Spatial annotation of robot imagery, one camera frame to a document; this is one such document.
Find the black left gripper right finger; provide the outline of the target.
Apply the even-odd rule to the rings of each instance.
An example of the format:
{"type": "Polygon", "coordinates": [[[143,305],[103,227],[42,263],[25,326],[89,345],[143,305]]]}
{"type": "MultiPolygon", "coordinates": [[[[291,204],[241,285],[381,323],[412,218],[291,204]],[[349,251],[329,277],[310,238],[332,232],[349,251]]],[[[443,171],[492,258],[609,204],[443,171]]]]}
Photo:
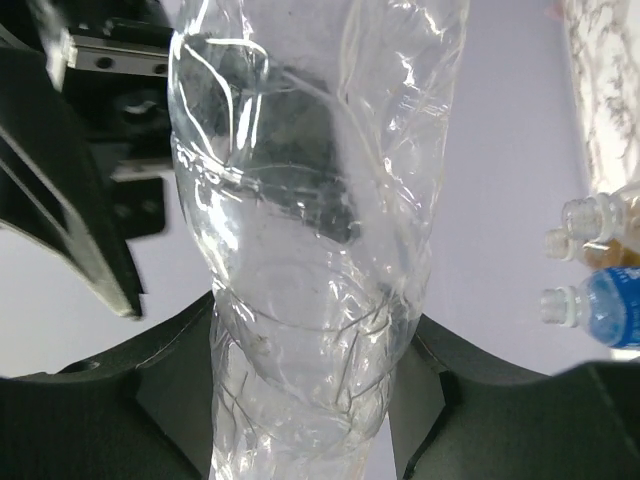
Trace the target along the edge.
{"type": "Polygon", "coordinates": [[[639,364],[546,376],[423,316],[389,422],[400,479],[636,479],[639,364]]]}

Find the blue label water bottle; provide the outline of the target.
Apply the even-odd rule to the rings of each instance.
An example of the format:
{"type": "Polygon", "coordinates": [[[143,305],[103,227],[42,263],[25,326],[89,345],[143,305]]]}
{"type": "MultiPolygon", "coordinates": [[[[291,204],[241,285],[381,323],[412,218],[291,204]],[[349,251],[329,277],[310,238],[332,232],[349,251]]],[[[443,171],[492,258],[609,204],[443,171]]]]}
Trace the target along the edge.
{"type": "Polygon", "coordinates": [[[542,321],[583,328],[611,349],[639,347],[639,269],[610,267],[593,272],[579,286],[546,289],[542,321]]]}

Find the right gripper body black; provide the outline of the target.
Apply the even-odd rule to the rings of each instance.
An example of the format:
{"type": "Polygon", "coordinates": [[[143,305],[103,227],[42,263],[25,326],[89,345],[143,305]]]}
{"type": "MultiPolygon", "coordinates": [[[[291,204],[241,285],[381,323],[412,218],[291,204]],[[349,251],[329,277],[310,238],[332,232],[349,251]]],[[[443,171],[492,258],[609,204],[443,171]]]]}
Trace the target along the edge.
{"type": "Polygon", "coordinates": [[[32,1],[53,86],[81,121],[128,239],[166,226],[172,28],[159,1],[32,1]]]}

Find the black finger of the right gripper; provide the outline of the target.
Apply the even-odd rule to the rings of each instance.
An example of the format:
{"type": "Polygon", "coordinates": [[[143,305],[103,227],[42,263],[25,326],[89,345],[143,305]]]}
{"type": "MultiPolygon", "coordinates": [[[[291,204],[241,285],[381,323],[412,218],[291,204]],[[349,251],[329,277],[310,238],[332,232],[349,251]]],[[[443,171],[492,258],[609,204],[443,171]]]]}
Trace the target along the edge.
{"type": "Polygon", "coordinates": [[[116,315],[143,315],[109,192],[42,54],[1,49],[1,224],[63,260],[116,315]]]}

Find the clear plastic bottle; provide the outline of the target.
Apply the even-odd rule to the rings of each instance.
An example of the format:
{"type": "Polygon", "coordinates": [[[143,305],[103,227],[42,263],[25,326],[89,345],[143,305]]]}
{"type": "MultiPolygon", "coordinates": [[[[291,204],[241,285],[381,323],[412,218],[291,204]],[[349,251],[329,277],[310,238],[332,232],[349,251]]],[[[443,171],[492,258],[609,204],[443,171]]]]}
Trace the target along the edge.
{"type": "Polygon", "coordinates": [[[212,276],[214,479],[359,479],[431,270],[466,1],[184,1],[179,199],[212,276]]]}
{"type": "Polygon", "coordinates": [[[639,239],[639,189],[625,188],[567,202],[563,226],[574,239],[604,243],[639,239]]]}

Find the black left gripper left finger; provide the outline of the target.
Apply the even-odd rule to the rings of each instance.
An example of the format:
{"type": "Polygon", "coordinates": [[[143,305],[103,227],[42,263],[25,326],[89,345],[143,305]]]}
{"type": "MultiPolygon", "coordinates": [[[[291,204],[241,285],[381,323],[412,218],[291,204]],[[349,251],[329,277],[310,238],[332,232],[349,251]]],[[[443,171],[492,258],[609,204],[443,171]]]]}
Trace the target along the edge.
{"type": "Polygon", "coordinates": [[[2,379],[2,478],[208,478],[213,304],[58,373],[2,379]]]}

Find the golden energy drink bottle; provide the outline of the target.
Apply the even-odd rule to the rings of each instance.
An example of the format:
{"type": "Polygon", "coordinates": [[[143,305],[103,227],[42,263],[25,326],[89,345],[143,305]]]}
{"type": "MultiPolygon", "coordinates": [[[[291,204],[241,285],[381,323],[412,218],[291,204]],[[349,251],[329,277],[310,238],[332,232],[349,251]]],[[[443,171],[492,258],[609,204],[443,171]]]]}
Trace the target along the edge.
{"type": "Polygon", "coordinates": [[[617,240],[604,244],[584,242],[570,238],[563,228],[551,229],[545,233],[544,252],[550,259],[577,261],[592,270],[639,266],[639,254],[617,240]]]}

